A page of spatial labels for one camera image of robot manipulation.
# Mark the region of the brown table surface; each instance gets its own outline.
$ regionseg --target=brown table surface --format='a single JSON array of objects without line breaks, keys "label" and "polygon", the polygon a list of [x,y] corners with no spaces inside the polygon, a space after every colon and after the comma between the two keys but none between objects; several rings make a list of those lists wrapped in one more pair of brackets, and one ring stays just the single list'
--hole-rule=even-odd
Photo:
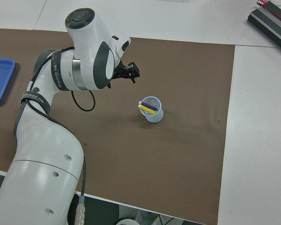
[{"label": "brown table surface", "polygon": [[[15,155],[13,126],[36,57],[69,46],[64,32],[0,29],[0,57],[16,61],[0,102],[0,170],[7,171]],[[111,89],[94,91],[90,113],[76,107],[70,92],[57,94],[51,116],[84,148],[86,193],[217,224],[233,57],[234,45],[133,38],[123,62],[139,67],[136,84],[117,79]],[[88,91],[75,95],[92,106]],[[157,124],[137,108],[146,96],[162,102]]]}]

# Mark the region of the black velcro strap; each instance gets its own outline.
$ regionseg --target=black velcro strap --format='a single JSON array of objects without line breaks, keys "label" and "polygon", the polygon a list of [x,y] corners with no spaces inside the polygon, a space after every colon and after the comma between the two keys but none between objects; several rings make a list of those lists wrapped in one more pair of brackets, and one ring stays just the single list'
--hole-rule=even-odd
[{"label": "black velcro strap", "polygon": [[60,61],[61,61],[61,50],[57,50],[52,53],[51,55],[51,74],[52,79],[56,87],[59,90],[69,90],[66,88],[64,82],[62,81],[61,71],[60,71]]},{"label": "black velcro strap", "polygon": [[44,96],[34,91],[26,91],[22,96],[21,102],[25,101],[26,99],[30,99],[32,101],[37,102],[44,109],[44,111],[49,115],[51,106],[44,98]]}]

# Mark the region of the white round object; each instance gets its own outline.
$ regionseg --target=white round object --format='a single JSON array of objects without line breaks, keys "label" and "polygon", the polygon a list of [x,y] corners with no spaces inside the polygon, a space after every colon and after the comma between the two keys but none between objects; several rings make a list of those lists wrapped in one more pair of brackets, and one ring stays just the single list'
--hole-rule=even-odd
[{"label": "white round object", "polygon": [[118,222],[116,225],[140,225],[140,224],[133,219],[123,219],[120,222]]}]

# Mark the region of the white cup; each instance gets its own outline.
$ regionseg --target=white cup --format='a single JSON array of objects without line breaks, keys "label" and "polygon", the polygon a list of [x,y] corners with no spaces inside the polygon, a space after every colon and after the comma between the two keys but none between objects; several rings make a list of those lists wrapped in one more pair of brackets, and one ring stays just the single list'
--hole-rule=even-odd
[{"label": "white cup", "polygon": [[147,103],[151,106],[155,106],[157,108],[156,114],[151,114],[145,110],[140,109],[141,114],[143,114],[149,122],[157,123],[163,118],[163,109],[161,108],[161,102],[158,98],[149,96],[144,98],[142,102]]}]

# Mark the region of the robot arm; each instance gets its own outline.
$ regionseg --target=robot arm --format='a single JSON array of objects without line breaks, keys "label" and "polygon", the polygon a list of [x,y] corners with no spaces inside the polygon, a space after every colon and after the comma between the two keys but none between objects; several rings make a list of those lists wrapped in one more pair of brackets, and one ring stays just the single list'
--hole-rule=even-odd
[{"label": "robot arm", "polygon": [[0,189],[0,225],[66,225],[81,174],[83,150],[77,138],[50,116],[54,94],[99,90],[114,78],[139,76],[121,57],[131,40],[110,34],[92,9],[73,11],[66,28],[74,49],[44,57],[23,95],[15,126],[17,151]]}]

